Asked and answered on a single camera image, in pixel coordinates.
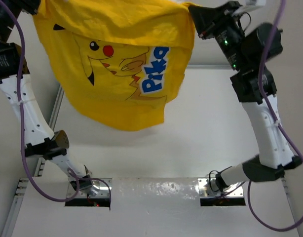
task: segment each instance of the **white wall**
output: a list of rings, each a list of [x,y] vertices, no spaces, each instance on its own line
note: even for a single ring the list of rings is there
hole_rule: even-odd
[[[26,38],[26,59],[31,71],[33,89],[44,117],[49,120],[58,83],[38,40],[31,16],[22,13],[19,22]],[[20,44],[16,28],[9,41]],[[31,170],[34,170],[36,161],[29,161]],[[0,92],[0,234],[20,177],[25,177],[20,157],[20,126],[8,100]]]
[[[272,11],[277,10],[278,3]],[[283,54],[269,63],[278,88],[283,126],[303,152],[303,1],[287,1],[281,21]],[[297,218],[303,215],[303,167],[289,171],[287,182]],[[303,225],[300,228],[303,237]]]

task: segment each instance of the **black connector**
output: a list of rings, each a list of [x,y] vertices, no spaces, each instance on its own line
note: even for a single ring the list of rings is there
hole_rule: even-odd
[[[228,185],[225,183],[224,179],[221,176],[221,172],[218,172],[215,175],[215,184],[221,192],[223,192],[225,188],[228,188]]]
[[[0,84],[4,78],[18,74],[21,47],[15,43],[0,42]],[[27,62],[24,60],[22,74],[28,74]]]

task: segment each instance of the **pikachu ear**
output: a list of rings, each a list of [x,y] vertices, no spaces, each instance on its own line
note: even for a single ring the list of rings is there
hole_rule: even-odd
[[[55,24],[54,27],[53,27],[54,31],[61,31],[61,30],[64,30],[64,29],[65,29],[64,27],[62,27],[60,25],[57,25],[57,24]]]

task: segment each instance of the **cable tie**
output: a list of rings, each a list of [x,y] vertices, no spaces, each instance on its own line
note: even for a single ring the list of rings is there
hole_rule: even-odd
[[[20,106],[21,104],[24,104],[25,102],[26,101],[19,100],[19,101],[14,102],[13,104]]]
[[[277,121],[274,122],[273,125],[276,126],[276,127],[278,127],[280,125],[280,123],[281,123],[281,120],[278,119]]]

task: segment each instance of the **red cheek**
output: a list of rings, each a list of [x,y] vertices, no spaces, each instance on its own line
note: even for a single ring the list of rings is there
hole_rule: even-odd
[[[107,57],[111,57],[114,54],[113,47],[110,45],[104,46],[102,51]]]

